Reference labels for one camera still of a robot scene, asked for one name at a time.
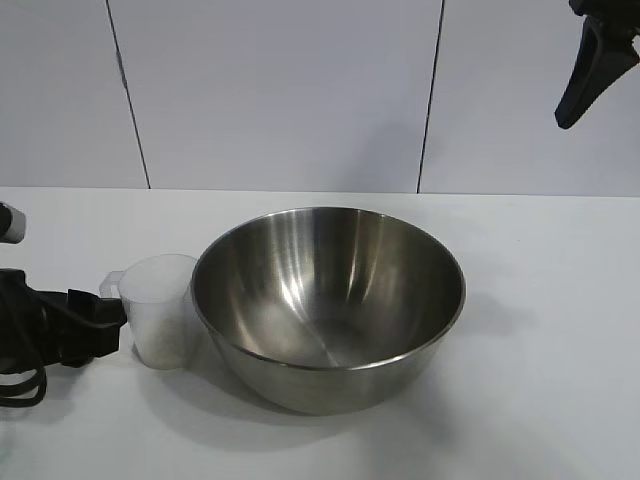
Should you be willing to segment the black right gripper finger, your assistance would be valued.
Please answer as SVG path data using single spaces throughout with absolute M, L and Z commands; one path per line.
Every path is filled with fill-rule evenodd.
M 562 129 L 574 126 L 597 98 L 639 64 L 635 27 L 588 15 L 572 74 L 554 112 Z

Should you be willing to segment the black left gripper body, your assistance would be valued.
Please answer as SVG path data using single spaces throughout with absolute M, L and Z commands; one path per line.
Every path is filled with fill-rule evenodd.
M 23 373 L 34 368 L 28 350 L 44 366 L 64 363 L 62 312 L 67 294 L 33 290 L 22 270 L 1 270 L 1 372 Z

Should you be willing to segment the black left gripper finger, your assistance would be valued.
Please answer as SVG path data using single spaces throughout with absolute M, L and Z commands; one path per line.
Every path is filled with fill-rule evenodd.
M 90 292 L 69 289 L 67 306 L 95 328 L 120 328 L 123 325 L 123 304 L 118 298 L 102 298 Z
M 98 328 L 69 328 L 59 340 L 59 363 L 80 368 L 95 358 L 101 358 L 119 349 L 121 326 L 118 324 Z

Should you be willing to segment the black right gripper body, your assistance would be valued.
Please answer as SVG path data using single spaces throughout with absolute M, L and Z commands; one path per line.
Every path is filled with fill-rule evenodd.
M 599 22 L 609 36 L 633 41 L 639 35 L 638 0 L 570 0 L 569 5 L 576 15 Z

